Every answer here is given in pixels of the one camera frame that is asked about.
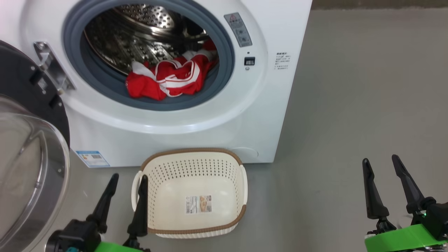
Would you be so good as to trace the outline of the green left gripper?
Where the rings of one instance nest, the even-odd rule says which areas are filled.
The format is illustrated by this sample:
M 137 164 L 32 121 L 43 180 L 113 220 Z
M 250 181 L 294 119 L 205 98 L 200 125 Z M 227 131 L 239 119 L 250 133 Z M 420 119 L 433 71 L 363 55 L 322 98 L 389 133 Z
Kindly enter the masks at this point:
M 96 205 L 92 214 L 88 215 L 86 220 L 93 222 L 98 233 L 107 232 L 107 217 L 109 214 L 110 203 L 112 197 L 115 195 L 117 184 L 119 181 L 119 174 L 115 173 L 109 180 L 98 204 Z M 151 252 L 149 248 L 142 248 L 140 246 L 139 237 L 147 236 L 148 234 L 148 177 L 143 175 L 139 185 L 139 201 L 136 205 L 136 210 L 133 220 L 128 226 L 128 239 L 124 244 L 101 242 L 94 252 Z

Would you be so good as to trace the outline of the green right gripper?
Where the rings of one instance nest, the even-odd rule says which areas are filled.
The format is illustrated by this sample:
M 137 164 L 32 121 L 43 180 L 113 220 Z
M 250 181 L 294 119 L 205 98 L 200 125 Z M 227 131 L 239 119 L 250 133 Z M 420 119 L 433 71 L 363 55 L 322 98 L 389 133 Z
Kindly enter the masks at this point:
M 400 178 L 409 214 L 421 212 L 424 195 L 398 155 L 392 155 L 396 175 Z M 386 219 L 389 210 L 384 206 L 374 182 L 375 174 L 367 158 L 362 161 L 365 205 L 368 219 Z M 448 249 L 448 219 L 420 219 L 409 225 L 384 233 L 368 233 L 364 237 L 367 252 L 446 252 Z

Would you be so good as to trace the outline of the black round glass washer door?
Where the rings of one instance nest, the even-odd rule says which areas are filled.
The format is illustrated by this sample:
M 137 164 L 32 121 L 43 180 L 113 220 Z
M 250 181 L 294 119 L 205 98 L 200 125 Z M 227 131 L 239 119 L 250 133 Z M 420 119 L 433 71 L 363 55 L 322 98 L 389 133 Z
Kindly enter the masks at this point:
M 68 185 L 69 123 L 53 81 L 0 40 L 0 252 L 30 252 Z

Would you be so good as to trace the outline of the red white-trimmed garment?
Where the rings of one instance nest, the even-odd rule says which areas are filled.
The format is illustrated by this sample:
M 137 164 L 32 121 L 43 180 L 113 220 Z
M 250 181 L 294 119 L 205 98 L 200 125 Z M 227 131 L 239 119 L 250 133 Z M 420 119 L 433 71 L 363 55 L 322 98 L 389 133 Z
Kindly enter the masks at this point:
M 167 97 L 193 95 L 199 92 L 205 79 L 218 61 L 216 46 L 207 40 L 198 51 L 187 50 L 174 59 L 165 59 L 150 67 L 148 62 L 132 62 L 125 80 L 132 98 L 161 101 Z

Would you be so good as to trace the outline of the cream perforated laundry basket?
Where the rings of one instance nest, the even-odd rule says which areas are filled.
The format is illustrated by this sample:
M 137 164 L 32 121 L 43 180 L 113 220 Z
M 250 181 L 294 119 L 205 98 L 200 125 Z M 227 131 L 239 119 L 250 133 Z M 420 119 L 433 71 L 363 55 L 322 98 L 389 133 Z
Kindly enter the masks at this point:
M 222 148 L 168 150 L 147 158 L 135 175 L 136 210 L 141 177 L 148 177 L 148 232 L 167 239 L 201 239 L 233 231 L 246 211 L 248 182 L 240 158 Z M 186 196 L 212 195 L 212 212 L 185 213 Z

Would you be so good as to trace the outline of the white front-load washing machine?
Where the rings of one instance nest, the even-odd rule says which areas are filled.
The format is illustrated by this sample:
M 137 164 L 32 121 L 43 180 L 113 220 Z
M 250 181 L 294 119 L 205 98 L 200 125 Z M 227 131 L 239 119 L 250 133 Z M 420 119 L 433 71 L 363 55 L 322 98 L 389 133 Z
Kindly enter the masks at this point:
M 122 105 L 83 80 L 63 45 L 66 16 L 79 1 L 0 0 L 0 40 L 37 65 L 33 44 L 47 42 L 76 88 L 60 95 L 74 153 L 99 151 L 110 167 L 133 167 L 163 151 L 249 147 L 259 163 L 274 161 L 313 0 L 195 0 L 231 33 L 234 72 L 217 96 L 176 111 Z M 240 48 L 224 19 L 236 12 L 252 46 Z

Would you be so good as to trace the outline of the metal washing machine door hinge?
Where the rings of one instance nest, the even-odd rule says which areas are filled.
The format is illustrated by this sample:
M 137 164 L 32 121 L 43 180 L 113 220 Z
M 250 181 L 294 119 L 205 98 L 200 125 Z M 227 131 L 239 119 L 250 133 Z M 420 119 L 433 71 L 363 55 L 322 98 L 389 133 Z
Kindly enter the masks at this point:
M 38 56 L 38 66 L 40 70 L 45 73 L 51 83 L 55 86 L 58 94 L 63 94 L 67 90 L 75 90 L 75 86 L 57 57 L 53 53 L 51 47 L 47 42 L 34 42 L 34 49 Z

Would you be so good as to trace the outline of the blue energy label sticker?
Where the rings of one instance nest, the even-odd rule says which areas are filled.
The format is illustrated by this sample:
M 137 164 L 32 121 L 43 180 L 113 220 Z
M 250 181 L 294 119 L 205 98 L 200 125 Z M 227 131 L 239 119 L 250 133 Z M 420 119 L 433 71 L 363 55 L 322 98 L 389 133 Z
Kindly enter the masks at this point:
M 75 153 L 89 168 L 110 167 L 110 164 L 97 150 L 76 150 Z

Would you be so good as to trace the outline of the round white filter cover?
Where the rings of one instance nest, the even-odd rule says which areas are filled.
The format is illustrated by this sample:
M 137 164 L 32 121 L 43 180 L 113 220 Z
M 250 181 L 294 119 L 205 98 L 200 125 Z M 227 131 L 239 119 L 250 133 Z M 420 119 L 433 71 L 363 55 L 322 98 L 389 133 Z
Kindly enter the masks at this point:
M 232 153 L 235 153 L 240 160 L 242 161 L 242 163 L 244 164 L 253 164 L 253 163 L 258 163 L 258 157 L 259 157 L 259 153 L 249 147 L 234 147 L 231 148 L 230 151 Z

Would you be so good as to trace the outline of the grey skirting board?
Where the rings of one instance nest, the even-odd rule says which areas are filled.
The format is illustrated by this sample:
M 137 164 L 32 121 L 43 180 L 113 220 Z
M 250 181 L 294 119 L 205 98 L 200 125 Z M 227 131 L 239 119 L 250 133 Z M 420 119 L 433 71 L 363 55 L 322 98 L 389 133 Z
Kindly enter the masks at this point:
M 448 8 L 448 0 L 313 0 L 312 10 Z

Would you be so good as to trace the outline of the grey warning sticker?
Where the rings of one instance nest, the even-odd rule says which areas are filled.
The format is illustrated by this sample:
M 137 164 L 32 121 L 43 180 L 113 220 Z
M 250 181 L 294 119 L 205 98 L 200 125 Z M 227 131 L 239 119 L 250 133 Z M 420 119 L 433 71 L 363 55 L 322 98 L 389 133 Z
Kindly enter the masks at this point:
M 224 19 L 229 24 L 240 48 L 252 46 L 252 40 L 247 27 L 238 12 L 226 14 L 224 15 Z

